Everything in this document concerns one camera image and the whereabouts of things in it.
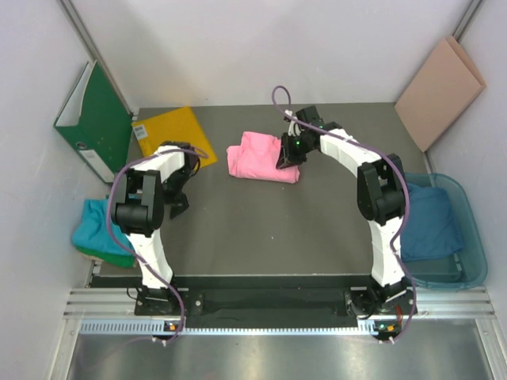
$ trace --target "dark blue cloth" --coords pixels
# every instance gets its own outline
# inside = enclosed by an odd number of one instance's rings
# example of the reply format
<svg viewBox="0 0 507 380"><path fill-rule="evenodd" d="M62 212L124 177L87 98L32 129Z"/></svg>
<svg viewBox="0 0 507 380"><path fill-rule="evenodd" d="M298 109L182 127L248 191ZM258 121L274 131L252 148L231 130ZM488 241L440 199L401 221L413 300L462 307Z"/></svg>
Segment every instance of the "dark blue cloth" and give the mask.
<svg viewBox="0 0 507 380"><path fill-rule="evenodd" d="M82 221L78 229L72 234L72 243L78 247L92 249L102 253L131 256L119 247L108 234L105 226L105 213L108 208L108 200L85 199L85 206L82 211ZM121 243L129 248L132 244L120 228L111 223L111 229Z"/></svg>
<svg viewBox="0 0 507 380"><path fill-rule="evenodd" d="M431 260L464 248L451 201L442 188L408 184L410 217L402 233L402 260Z"/></svg>

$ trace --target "white wall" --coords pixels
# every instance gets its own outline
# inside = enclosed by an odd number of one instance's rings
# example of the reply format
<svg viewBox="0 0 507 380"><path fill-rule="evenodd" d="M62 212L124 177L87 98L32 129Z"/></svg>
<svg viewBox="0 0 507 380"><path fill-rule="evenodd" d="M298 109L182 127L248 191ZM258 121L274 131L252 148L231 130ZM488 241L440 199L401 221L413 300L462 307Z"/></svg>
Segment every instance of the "white wall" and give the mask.
<svg viewBox="0 0 507 380"><path fill-rule="evenodd" d="M73 0L133 108L395 101L469 0Z"/></svg>
<svg viewBox="0 0 507 380"><path fill-rule="evenodd" d="M0 2L0 373L44 378L69 289L86 196L105 187L52 128L87 54L55 0Z"/></svg>
<svg viewBox="0 0 507 380"><path fill-rule="evenodd" d="M464 186L489 261L490 297L507 336L507 2L488 0L463 38L487 88L429 151Z"/></svg>

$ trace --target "blue plastic basket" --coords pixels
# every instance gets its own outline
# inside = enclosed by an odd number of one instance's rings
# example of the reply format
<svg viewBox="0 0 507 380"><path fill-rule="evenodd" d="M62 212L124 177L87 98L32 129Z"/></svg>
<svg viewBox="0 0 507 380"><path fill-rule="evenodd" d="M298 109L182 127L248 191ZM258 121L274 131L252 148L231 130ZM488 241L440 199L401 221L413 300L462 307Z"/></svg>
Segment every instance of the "blue plastic basket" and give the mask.
<svg viewBox="0 0 507 380"><path fill-rule="evenodd" d="M465 248L453 256L438 260L406 263L418 286L431 289L468 289L482 285L488 265L467 194L459 183L444 174L406 173L406 181L422 187L443 188L461 229Z"/></svg>

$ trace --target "gray floor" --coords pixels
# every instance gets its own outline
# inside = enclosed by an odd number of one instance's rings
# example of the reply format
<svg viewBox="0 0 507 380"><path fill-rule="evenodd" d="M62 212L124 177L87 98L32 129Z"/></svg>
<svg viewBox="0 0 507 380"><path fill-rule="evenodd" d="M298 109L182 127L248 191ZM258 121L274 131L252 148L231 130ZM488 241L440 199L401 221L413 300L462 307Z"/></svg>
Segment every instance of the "gray floor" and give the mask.
<svg viewBox="0 0 507 380"><path fill-rule="evenodd" d="M80 336L68 379L493 379L473 321L415 321L395 346L365 336L183 336L104 361L131 338ZM102 363L83 370L78 355L86 367Z"/></svg>
<svg viewBox="0 0 507 380"><path fill-rule="evenodd" d="M293 109L302 108L296 105ZM421 151L393 104L321 104L325 121L336 121L356 139L396 153L406 171L425 173ZM167 111L142 109L139 119ZM185 186L190 208L166 218L162 242L179 275L369 273L368 224L356 207L356 180L318 152L300 167L297 184L243 180L227 172L226 148L244 131L281 135L288 125L271 105L194 108L219 161ZM140 156L137 142L130 159ZM103 276L137 274L102 265Z"/></svg>

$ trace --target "white label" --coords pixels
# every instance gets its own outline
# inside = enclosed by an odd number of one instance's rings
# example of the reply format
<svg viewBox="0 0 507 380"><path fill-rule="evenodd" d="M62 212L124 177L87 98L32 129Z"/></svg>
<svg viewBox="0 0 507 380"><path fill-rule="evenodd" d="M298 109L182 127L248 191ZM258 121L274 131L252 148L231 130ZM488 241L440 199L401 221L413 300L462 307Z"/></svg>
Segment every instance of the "white label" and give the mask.
<svg viewBox="0 0 507 380"><path fill-rule="evenodd" d="M101 176L104 182L112 183L114 181L114 174L111 169L102 161L101 156L95 150L78 150L78 153Z"/></svg>
<svg viewBox="0 0 507 380"><path fill-rule="evenodd" d="M145 139L146 137L148 137L148 132L146 132L146 128L144 127L144 124L140 124L137 127L134 127L134 133L135 133L135 138L138 140Z"/></svg>

